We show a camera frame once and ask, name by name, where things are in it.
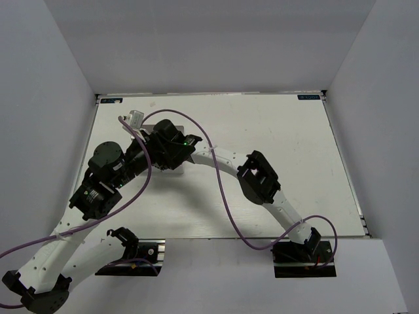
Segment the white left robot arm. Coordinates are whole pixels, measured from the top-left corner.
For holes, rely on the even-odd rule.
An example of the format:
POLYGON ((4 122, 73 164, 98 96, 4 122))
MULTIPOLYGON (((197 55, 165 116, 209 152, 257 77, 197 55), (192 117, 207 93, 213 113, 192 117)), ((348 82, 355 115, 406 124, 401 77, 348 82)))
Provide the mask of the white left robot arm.
POLYGON ((32 313, 55 313, 69 296, 70 277, 62 270, 91 229, 118 211, 119 190, 144 171, 151 158, 142 140, 127 150, 107 141, 94 150, 80 187, 54 232, 38 242, 42 245, 19 270, 10 270, 2 282, 21 297, 19 307, 32 313))

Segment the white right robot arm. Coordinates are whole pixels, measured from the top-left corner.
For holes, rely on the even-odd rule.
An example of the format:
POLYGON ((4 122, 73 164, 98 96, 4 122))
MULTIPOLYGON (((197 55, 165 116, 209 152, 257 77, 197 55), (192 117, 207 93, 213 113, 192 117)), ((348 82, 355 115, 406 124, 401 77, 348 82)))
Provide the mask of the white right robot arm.
POLYGON ((190 162, 214 168, 218 180, 221 172, 235 177, 244 197, 264 207, 289 232, 300 259, 309 261, 318 255, 319 232, 303 221, 287 200, 277 173, 261 152, 239 154, 217 148, 207 135, 185 135, 168 119, 158 122, 149 135, 143 136, 156 167, 174 170, 183 162, 190 162))

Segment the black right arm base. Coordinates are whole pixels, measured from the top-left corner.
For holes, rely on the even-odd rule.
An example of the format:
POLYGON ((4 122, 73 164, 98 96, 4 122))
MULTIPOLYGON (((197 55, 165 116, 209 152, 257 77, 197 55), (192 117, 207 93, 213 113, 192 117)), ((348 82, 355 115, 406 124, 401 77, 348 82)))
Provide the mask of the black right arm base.
POLYGON ((329 241, 320 241, 313 257, 302 257, 290 241, 282 241, 271 249, 274 275, 277 279, 332 278, 337 276, 332 247, 329 241))

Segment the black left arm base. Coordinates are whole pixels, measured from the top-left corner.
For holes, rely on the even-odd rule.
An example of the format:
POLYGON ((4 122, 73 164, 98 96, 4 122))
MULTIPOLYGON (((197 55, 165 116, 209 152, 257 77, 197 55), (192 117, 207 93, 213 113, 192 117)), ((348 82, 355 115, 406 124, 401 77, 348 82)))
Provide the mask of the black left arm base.
POLYGON ((96 276, 156 277, 162 268, 164 240, 141 240, 125 227, 107 231, 107 237, 117 239, 122 249, 120 258, 100 268, 96 276))

